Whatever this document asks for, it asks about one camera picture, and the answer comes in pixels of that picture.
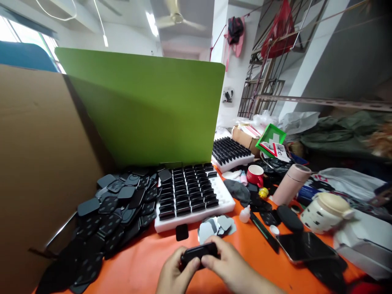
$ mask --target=phone screen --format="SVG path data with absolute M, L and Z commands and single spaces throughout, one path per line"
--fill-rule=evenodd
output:
M 312 232 L 277 235 L 276 239 L 294 262 L 337 257 L 336 252 Z

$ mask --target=green board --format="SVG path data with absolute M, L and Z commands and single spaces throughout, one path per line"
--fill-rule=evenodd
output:
M 56 48 L 117 165 L 211 161 L 220 63 Z

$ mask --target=pink thermos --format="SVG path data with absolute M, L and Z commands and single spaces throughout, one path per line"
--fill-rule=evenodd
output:
M 289 205 L 303 184 L 308 180 L 312 171 L 299 164 L 292 165 L 272 197 L 276 205 Z

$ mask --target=orange table cover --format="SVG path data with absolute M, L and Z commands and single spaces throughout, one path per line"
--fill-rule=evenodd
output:
M 289 262 L 281 249 L 276 254 L 255 225 L 239 221 L 242 206 L 236 200 L 234 211 L 227 215 L 236 223 L 237 231 L 224 237 L 232 243 L 244 259 L 262 276 L 278 285 L 288 293 L 330 293 L 307 268 L 296 266 Z M 98 279 L 92 283 L 85 294 L 146 294 L 155 293 L 158 277 L 163 263 L 179 247 L 198 246 L 197 228 L 200 222 L 189 225 L 189 238 L 181 242 L 176 241 L 175 230 L 161 234 L 155 232 L 152 225 L 141 237 L 132 242 L 127 249 L 118 253 L 108 261 L 104 261 Z M 291 233 L 283 224 L 278 226 L 281 234 Z M 330 235 L 318 235 L 326 244 L 332 245 Z M 347 283 L 360 279 L 365 275 L 363 271 L 350 262 L 344 273 Z M 230 293 L 219 277 L 213 272 L 203 269 L 194 275 L 187 293 L 212 294 Z

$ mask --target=yellow ball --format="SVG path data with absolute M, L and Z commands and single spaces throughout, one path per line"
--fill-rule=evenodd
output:
M 269 191 L 266 187 L 263 187 L 261 190 L 264 191 L 265 193 L 267 193 L 267 195 L 269 194 Z
M 266 193 L 266 192 L 263 191 L 263 190 L 260 190 L 260 191 L 258 192 L 258 195 L 260 196 L 261 199 L 264 199 L 264 198 L 267 198 L 268 193 Z

